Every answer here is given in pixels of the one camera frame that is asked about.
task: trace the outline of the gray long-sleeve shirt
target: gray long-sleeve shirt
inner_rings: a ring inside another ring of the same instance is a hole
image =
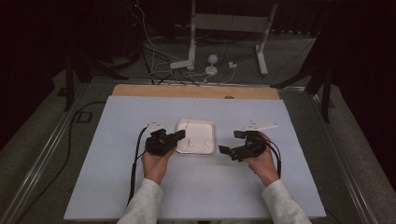
[[[118,224],[155,224],[163,190],[152,180],[143,179],[142,186],[132,198]],[[308,216],[292,198],[282,180],[270,184],[262,192],[275,224],[311,223]]]

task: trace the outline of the square plastic container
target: square plastic container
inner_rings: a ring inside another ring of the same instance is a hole
[[[215,151],[215,125],[210,120],[182,119],[177,131],[186,130],[186,137],[177,143],[177,152],[211,154]]]

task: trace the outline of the floor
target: floor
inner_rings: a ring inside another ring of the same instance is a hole
[[[270,35],[264,48],[269,74],[262,76],[254,54],[254,46],[260,42],[259,35],[227,36],[223,33],[214,35],[207,32],[197,38],[194,73],[181,69],[180,72],[170,75],[166,58],[172,61],[177,58],[187,59],[189,37],[179,36],[175,40],[169,40],[158,34],[149,36],[150,41],[145,42],[145,48],[151,77],[143,59],[120,71],[121,75],[129,77],[127,81],[114,80],[92,70],[94,78],[91,83],[77,82],[77,99],[73,109],[91,102],[105,101],[119,83],[150,84],[151,79],[155,84],[162,85],[221,83],[268,87],[297,74],[315,43],[315,39],[309,35]],[[157,50],[154,57],[150,49]],[[207,62],[210,54],[217,54],[219,59],[214,65],[219,72],[213,77],[202,76],[205,68],[210,65]],[[236,68],[230,69],[228,62],[236,63]],[[306,78],[294,83],[296,88],[282,91],[281,98],[290,112],[320,198],[328,212],[327,217],[313,219],[312,222],[396,223],[393,214],[396,210],[395,192],[379,168],[339,90],[332,86],[332,106],[329,111],[331,123],[326,124],[320,119],[318,104],[315,103],[320,99],[320,92],[318,97],[308,96],[302,91],[304,88],[300,88],[308,80]],[[54,83],[54,92],[0,153],[0,211],[4,214],[37,156],[43,148],[49,147],[48,143],[53,146],[48,155],[50,160],[45,164],[46,169],[39,174],[35,188],[29,192],[29,200],[25,202],[26,206],[32,206],[28,209],[24,207],[27,212],[22,214],[20,223],[73,223],[63,220],[64,211],[104,107],[104,104],[87,107],[93,113],[90,123],[74,123],[73,128],[69,125],[60,128],[60,121],[70,121],[71,117],[71,113],[64,112],[64,97],[57,95],[58,90],[64,87],[64,72],[54,78]],[[51,135],[54,130],[58,129],[62,131],[59,132],[57,140],[49,142],[51,137],[53,139]],[[66,160],[64,169],[58,175]],[[49,188],[40,194],[46,186]]]

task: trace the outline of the white sleeve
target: white sleeve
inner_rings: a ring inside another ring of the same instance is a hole
[[[155,224],[157,223],[163,190],[152,180],[143,179],[142,186],[129,202],[118,224]]]
[[[270,184],[262,197],[270,210],[274,223],[311,223],[303,208],[297,204],[282,180]]]

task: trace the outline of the human arm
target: human arm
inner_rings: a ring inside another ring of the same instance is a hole
[[[266,140],[270,138],[260,133]],[[274,223],[311,223],[303,208],[295,202],[277,174],[271,149],[267,147],[257,158],[244,160],[266,187],[262,197]]]
[[[144,179],[140,189],[129,202],[118,224],[156,223],[163,190],[160,185],[166,174],[167,164],[175,150],[164,156],[143,155]]]

